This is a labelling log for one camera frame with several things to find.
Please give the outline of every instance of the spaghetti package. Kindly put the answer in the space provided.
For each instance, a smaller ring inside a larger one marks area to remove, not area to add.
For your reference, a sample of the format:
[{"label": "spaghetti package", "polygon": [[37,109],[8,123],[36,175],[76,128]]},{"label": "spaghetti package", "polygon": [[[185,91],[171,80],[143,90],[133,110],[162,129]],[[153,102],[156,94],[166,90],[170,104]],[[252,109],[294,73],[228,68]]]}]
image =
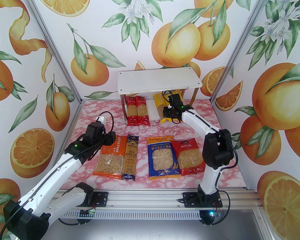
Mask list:
[{"label": "spaghetti package", "polygon": [[171,145],[173,136],[148,137],[149,179],[181,177],[177,157]]},{"label": "spaghetti package", "polygon": [[93,175],[121,179],[122,166],[126,152],[127,136],[116,136],[115,142],[110,146],[102,146],[98,163]]},{"label": "spaghetti package", "polygon": [[[179,94],[180,98],[181,98],[181,101],[183,102],[183,98],[181,96],[180,90],[174,90],[172,93],[173,94]],[[168,99],[169,95],[170,95],[170,93],[166,94],[164,97],[166,99]],[[155,106],[157,107],[157,111],[158,111],[158,114],[159,114],[159,117],[160,117],[160,123],[162,124],[164,122],[172,122],[172,119],[164,117],[164,113],[163,113],[164,107],[169,106],[169,102],[164,99],[161,92],[156,93],[152,96],[154,98]]]},{"label": "spaghetti package", "polygon": [[122,180],[136,180],[138,141],[138,136],[128,135],[121,176]]},{"label": "spaghetti package", "polygon": [[205,162],[195,138],[184,141],[171,141],[180,167],[181,175],[190,175],[205,171]]},{"label": "spaghetti package", "polygon": [[136,96],[135,101],[138,114],[138,125],[150,126],[146,99],[141,96]]},{"label": "spaghetti package", "polygon": [[138,125],[138,113],[137,113],[137,103],[135,97],[127,97],[127,117],[128,126]]}]

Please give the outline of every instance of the red spaghetti package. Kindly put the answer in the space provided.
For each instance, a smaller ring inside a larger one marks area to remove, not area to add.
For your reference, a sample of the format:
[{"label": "red spaghetti package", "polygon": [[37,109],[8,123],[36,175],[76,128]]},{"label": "red spaghetti package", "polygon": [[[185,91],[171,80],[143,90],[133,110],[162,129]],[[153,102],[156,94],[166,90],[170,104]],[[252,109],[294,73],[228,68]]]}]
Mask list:
[{"label": "red spaghetti package", "polygon": [[128,126],[138,125],[137,104],[135,97],[127,97]]},{"label": "red spaghetti package", "polygon": [[205,171],[206,163],[195,138],[184,141],[172,140],[171,144],[178,160],[181,175],[190,175]]},{"label": "red spaghetti package", "polygon": [[150,126],[146,99],[141,96],[136,96],[136,110],[138,112],[138,125]]}]

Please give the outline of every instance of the black cable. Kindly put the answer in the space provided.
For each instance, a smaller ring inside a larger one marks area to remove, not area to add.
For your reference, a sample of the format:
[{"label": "black cable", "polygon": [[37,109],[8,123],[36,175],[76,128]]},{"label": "black cable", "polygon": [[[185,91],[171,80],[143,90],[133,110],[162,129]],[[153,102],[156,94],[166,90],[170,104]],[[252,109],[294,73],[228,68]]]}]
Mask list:
[{"label": "black cable", "polygon": [[25,201],[25,202],[24,202],[24,203],[23,203],[16,211],[15,211],[15,213],[12,214],[12,215],[10,216],[10,218],[6,221],[6,223],[4,224],[4,226],[2,227],[1,232],[0,232],[0,240],[2,240],[4,231],[5,231],[5,229],[7,228],[7,225],[8,225],[8,223],[11,221],[11,219],[13,218],[13,216],[15,216],[15,215],[19,212],[19,210],[21,210],[21,209],[29,202],[29,200],[33,199],[33,197],[38,193],[38,191],[42,188],[42,186],[48,181],[48,179],[50,179],[50,178],[52,177],[53,174],[55,174],[55,173],[58,171],[58,169],[60,169],[64,164],[66,164],[67,162],[69,162],[71,159],[77,157],[78,155],[81,155],[82,153],[85,153],[85,152],[87,152],[87,151],[89,151],[89,150],[95,148],[97,145],[99,145],[99,144],[102,143],[102,142],[103,142],[103,140],[100,141],[100,142],[98,142],[96,145],[93,145],[93,146],[87,148],[86,150],[81,151],[81,152],[79,152],[78,154],[76,154],[76,155],[74,155],[74,156],[68,158],[68,159],[65,160],[63,163],[61,163],[56,169],[54,169],[54,170],[46,177],[46,179],[39,185],[39,187],[31,194],[31,196],[28,198],[28,200],[26,200],[26,201]]},{"label": "black cable", "polygon": [[111,118],[112,118],[111,132],[112,132],[113,127],[114,127],[114,125],[115,125],[115,120],[114,120],[114,118],[113,118],[113,115],[112,115],[109,111],[103,111],[103,112],[98,116],[98,118],[97,118],[96,120],[98,121],[98,120],[99,120],[99,117],[100,117],[102,114],[104,114],[104,113],[109,113],[109,114],[111,115]]},{"label": "black cable", "polygon": [[169,102],[169,101],[166,99],[166,97],[164,96],[164,91],[162,91],[161,94],[162,94],[163,98],[164,98],[167,102]]}]

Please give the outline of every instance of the yellow pasta package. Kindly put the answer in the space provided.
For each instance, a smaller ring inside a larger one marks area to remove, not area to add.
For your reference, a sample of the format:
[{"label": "yellow pasta package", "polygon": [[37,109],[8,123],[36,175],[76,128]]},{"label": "yellow pasta package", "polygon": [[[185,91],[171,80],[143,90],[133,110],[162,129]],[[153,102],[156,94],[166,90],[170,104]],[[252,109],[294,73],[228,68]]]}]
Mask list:
[{"label": "yellow pasta package", "polygon": [[177,157],[171,145],[173,136],[148,137],[149,179],[181,177]]},{"label": "yellow pasta package", "polygon": [[[180,90],[174,90],[172,93],[173,94],[179,94],[180,98],[181,98],[181,101],[183,102],[183,98],[181,96]],[[169,95],[170,95],[170,93],[166,94],[164,97],[166,99],[168,99]],[[157,107],[157,111],[158,111],[158,114],[159,114],[159,117],[160,117],[160,123],[162,124],[164,122],[172,122],[171,118],[164,117],[164,113],[163,113],[164,107],[169,106],[169,102],[164,99],[161,92],[156,93],[152,96],[154,98],[155,106]]]}]

